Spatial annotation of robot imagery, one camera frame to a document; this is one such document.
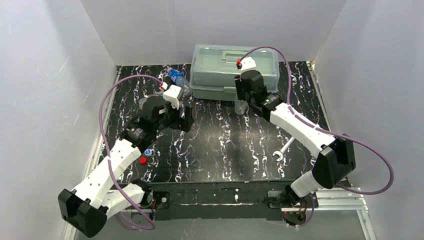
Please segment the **clear unlabelled plastic bottle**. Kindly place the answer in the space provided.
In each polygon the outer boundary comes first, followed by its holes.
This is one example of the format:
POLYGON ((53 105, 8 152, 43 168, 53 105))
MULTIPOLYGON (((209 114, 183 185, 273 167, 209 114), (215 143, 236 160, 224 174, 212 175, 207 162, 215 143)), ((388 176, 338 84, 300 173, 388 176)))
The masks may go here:
POLYGON ((244 115, 248 108, 248 103, 245 100, 234 100, 234 111, 237 115, 244 115))

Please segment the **blue white bottle cap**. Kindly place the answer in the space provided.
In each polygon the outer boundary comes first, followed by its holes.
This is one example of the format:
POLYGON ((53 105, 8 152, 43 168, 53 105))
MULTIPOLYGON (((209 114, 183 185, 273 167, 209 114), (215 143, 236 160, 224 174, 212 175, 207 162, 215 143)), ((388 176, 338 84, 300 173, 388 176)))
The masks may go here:
POLYGON ((145 155, 146 157, 151 156, 151 155, 152 155, 152 150, 151 150, 151 149, 146 149, 146 150, 144 151, 144 155, 145 155))

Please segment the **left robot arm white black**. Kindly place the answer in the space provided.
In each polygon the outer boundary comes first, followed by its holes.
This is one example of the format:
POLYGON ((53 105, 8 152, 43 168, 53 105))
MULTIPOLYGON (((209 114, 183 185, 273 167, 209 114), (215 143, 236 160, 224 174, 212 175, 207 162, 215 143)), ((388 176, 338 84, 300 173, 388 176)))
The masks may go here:
POLYGON ((120 187, 117 178, 140 157, 165 129, 189 132, 194 118, 192 108, 174 105, 162 96, 146 98, 141 110, 133 115, 115 141, 110 154, 72 190, 63 189, 58 195, 61 217, 67 223, 92 238, 107 220, 129 206, 138 208, 151 187, 134 180, 120 187))

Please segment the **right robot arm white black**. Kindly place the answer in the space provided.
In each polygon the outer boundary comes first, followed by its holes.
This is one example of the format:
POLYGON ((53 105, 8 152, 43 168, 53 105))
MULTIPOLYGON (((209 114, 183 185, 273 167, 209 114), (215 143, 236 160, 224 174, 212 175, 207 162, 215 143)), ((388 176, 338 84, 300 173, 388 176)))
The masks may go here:
POLYGON ((319 131, 303 115, 291 109, 277 93, 269 93, 263 76, 247 70, 234 77, 237 98, 246 101, 253 112, 282 128, 304 145, 315 158, 312 170, 285 187, 282 198, 298 201, 320 189, 332 189, 356 168, 353 142, 319 131))

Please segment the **blue label plastic bottle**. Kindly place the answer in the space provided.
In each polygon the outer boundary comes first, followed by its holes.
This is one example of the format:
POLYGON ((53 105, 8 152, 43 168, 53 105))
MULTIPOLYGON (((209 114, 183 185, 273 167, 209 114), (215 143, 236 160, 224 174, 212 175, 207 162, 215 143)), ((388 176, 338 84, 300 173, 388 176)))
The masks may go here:
POLYGON ((182 89, 183 94, 185 96, 189 96, 192 94, 189 81, 184 77, 184 75, 179 70, 174 69, 172 67, 168 67, 167 73, 171 81, 182 89))

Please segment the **red bottle cap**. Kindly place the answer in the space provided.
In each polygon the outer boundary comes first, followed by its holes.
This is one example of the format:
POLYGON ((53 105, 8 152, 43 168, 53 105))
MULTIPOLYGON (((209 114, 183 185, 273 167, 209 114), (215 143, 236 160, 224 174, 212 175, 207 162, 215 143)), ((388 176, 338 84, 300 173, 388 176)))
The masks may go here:
POLYGON ((142 157, 139 159, 139 163, 140 163, 141 165, 146 165, 146 164, 148 163, 148 160, 147 160, 147 158, 146 158, 146 157, 142 156, 142 157))

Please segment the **translucent plastic storage box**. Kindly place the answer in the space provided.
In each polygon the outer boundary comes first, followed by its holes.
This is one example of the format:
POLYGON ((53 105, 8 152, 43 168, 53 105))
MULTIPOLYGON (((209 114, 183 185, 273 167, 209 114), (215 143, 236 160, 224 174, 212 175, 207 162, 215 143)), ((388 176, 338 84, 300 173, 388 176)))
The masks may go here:
MULTIPOLYGON (((231 101, 237 93, 235 75, 240 73, 236 62, 252 48, 197 44, 190 67, 189 86, 196 99, 231 101)), ((278 53, 271 49, 259 49, 248 55, 263 75, 264 85, 271 93, 278 91, 280 67, 278 53)))

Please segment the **silver open-end wrench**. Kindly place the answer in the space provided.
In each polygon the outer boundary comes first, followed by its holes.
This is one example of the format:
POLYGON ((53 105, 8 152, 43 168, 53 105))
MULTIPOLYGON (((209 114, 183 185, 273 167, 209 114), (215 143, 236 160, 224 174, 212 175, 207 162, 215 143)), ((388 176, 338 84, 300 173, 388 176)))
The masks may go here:
POLYGON ((289 149, 290 145, 294 142, 295 138, 292 136, 280 150, 273 152, 272 157, 276 162, 280 162, 284 159, 284 153, 289 149))

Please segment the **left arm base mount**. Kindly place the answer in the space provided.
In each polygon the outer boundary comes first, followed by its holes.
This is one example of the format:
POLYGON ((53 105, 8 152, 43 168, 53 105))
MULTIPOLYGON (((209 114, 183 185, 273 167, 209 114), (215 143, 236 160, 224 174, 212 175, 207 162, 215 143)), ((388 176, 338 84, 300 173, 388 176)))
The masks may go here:
POLYGON ((136 202, 142 209, 165 210, 170 207, 171 194, 167 191, 149 191, 136 202))

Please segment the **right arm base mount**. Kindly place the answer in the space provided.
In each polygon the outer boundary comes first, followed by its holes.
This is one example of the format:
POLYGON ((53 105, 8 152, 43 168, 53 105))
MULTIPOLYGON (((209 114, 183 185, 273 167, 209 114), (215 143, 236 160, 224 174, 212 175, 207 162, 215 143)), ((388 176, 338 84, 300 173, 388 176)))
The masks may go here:
POLYGON ((298 198, 285 190, 268 191, 264 199, 271 209, 280 209, 283 212, 283 221, 288 227, 299 228, 306 225, 318 207, 318 200, 314 193, 298 198))

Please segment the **aluminium frame rail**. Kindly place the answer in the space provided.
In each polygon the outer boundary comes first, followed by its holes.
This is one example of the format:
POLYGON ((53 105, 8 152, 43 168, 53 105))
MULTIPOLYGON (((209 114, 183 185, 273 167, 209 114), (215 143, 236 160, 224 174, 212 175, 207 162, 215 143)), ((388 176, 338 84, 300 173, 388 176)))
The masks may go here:
MULTIPOLYGON (((281 221, 283 212, 265 204, 268 191, 283 191, 270 186, 241 186, 237 184, 177 184, 174 187, 154 185, 152 192, 169 192, 168 209, 142 209, 153 218, 158 227, 161 222, 173 220, 225 220, 263 219, 281 221)), ((367 240, 376 239, 368 207, 362 194, 336 187, 315 193, 318 202, 316 211, 356 211, 367 240)))

